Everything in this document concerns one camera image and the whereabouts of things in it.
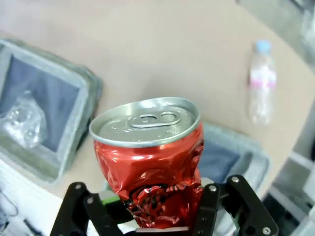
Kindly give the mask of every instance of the bottle label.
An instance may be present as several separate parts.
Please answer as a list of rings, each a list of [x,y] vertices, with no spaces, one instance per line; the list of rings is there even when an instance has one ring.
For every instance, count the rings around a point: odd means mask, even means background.
[[[263,66],[258,70],[252,70],[250,75],[251,87],[267,87],[274,88],[277,82],[275,71],[270,70],[267,66]]]

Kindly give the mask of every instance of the pull tab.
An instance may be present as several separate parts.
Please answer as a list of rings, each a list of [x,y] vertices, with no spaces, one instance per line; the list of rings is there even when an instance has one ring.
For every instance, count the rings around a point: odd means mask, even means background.
[[[153,128],[177,124],[181,120],[179,112],[154,112],[134,116],[129,120],[129,125],[134,128]]]

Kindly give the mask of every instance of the can lid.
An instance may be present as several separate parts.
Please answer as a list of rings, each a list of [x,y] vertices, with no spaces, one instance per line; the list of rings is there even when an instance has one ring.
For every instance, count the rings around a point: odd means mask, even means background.
[[[199,112],[192,103],[181,98],[161,99],[146,100],[152,107],[142,101],[109,110],[93,120],[90,132],[102,143],[142,148],[173,142],[195,129]],[[165,99],[172,102],[161,104]]]

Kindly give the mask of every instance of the floor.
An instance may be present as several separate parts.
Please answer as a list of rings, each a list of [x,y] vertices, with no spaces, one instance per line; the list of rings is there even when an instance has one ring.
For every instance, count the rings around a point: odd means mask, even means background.
[[[239,0],[239,3],[284,39],[315,72],[315,54],[312,54],[310,47],[305,46],[301,33],[305,12],[293,0]],[[306,158],[311,158],[315,139],[314,123],[315,103],[294,147],[295,152]]]

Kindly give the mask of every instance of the gray bin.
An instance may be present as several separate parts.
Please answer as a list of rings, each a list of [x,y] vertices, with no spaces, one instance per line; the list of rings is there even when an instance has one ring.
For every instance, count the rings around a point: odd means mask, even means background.
[[[95,110],[102,82],[85,67],[26,45],[0,40],[0,113],[26,90],[44,111],[48,137],[25,149],[0,130],[0,157],[49,183],[71,165]]]
[[[211,176],[217,178],[216,182],[220,179],[226,182],[229,176],[238,174],[257,192],[270,168],[270,158],[259,143],[246,135],[207,123],[204,123],[204,135],[205,148],[198,164],[202,185],[211,183]],[[231,216],[224,210],[219,211],[213,235],[230,236],[235,229]]]

